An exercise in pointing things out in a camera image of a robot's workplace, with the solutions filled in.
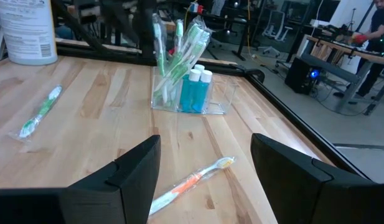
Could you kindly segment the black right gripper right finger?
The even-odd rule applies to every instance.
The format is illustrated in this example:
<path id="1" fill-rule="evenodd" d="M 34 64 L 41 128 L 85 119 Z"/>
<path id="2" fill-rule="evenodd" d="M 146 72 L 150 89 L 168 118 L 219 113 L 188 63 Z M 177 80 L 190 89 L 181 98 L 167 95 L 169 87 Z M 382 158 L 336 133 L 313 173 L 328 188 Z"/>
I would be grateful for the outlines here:
<path id="1" fill-rule="evenodd" d="M 278 223 L 311 223 L 322 185 L 332 177 L 315 159 L 263 134 L 251 136 L 251 156 Z"/>

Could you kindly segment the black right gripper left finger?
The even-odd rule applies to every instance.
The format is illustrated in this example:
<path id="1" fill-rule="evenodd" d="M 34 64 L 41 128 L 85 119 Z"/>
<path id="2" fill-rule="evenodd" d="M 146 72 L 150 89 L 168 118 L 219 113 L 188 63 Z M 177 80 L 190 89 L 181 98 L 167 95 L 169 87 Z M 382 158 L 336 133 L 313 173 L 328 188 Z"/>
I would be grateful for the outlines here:
<path id="1" fill-rule="evenodd" d="M 152 135 L 119 158 L 68 187 L 69 223 L 146 223 L 161 161 L 161 137 Z"/>

